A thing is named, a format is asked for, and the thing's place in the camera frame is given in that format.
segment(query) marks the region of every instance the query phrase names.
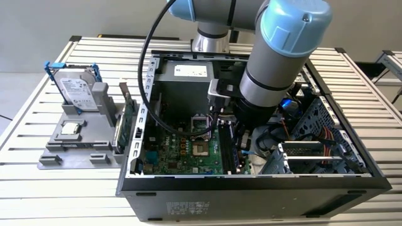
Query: black computer chassis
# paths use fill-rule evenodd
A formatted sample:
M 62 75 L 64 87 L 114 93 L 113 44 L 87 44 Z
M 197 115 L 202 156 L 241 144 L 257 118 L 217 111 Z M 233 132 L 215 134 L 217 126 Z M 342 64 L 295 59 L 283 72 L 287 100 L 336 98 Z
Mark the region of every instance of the black computer chassis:
M 153 51 L 154 57 L 170 60 L 189 54 L 194 60 L 249 59 L 239 54 Z M 126 178 L 126 158 L 117 195 L 127 198 L 141 221 L 329 218 L 392 189 L 310 60 L 306 67 L 372 177 Z

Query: label sticker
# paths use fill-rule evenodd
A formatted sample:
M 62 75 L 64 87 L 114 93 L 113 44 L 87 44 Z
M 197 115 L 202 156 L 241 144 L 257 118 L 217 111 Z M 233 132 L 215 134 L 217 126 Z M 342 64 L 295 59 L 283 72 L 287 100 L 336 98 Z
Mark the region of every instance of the label sticker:
M 177 65 L 175 76 L 207 77 L 207 66 L 203 65 Z
M 170 215 L 207 214 L 210 202 L 167 202 Z
M 88 84 L 82 79 L 60 79 L 68 98 L 83 111 L 98 110 Z

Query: aluminum profile table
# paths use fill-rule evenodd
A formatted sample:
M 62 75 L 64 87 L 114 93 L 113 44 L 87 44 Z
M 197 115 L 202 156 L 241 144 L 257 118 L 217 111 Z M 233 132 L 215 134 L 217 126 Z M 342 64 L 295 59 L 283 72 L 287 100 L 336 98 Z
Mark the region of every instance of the aluminum profile table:
M 142 46 L 143 40 L 82 38 L 68 42 L 56 62 L 76 65 L 96 62 L 115 102 L 123 102 L 121 81 L 127 82 L 141 102 L 137 70 Z M 231 44 L 233 53 L 250 54 L 251 48 L 253 45 Z M 191 47 L 189 41 L 155 40 L 151 49 L 190 51 Z M 402 225 L 402 116 L 346 53 L 320 48 L 310 59 L 393 189 L 332 219 L 187 224 Z M 0 225 L 138 225 L 127 200 L 115 197 L 119 169 L 36 169 L 62 116 L 62 100 L 44 76 L 0 137 Z
M 397 79 L 377 78 L 373 79 L 376 85 L 381 86 L 402 86 L 402 52 L 384 50 L 380 57 L 376 60 L 377 63 L 382 63 L 388 70 L 396 75 Z

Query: small chip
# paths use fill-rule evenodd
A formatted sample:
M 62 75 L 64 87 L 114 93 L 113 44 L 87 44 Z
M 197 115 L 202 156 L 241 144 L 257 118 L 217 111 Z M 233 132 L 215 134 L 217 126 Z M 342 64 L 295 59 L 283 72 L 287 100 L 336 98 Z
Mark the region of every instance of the small chip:
M 64 124 L 62 128 L 62 135 L 75 135 L 78 132 L 78 129 L 80 128 L 80 124 L 75 122 L 68 122 Z
M 169 169 L 177 169 L 178 168 L 178 163 L 177 162 L 170 162 L 169 163 Z

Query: motherboard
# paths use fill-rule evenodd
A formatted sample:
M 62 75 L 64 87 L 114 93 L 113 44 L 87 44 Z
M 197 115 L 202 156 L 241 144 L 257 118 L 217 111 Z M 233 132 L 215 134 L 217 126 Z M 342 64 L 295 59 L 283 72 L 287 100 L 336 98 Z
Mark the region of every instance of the motherboard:
M 195 115 L 190 123 L 182 123 L 178 130 L 202 131 L 210 124 L 210 118 Z M 159 131 L 158 144 L 146 151 L 145 174 L 154 175 L 222 175 L 227 171 L 227 162 L 239 165 L 237 153 L 231 148 L 231 138 L 227 125 L 217 128 L 202 136 L 181 137 Z M 250 174 L 249 163 L 234 173 Z

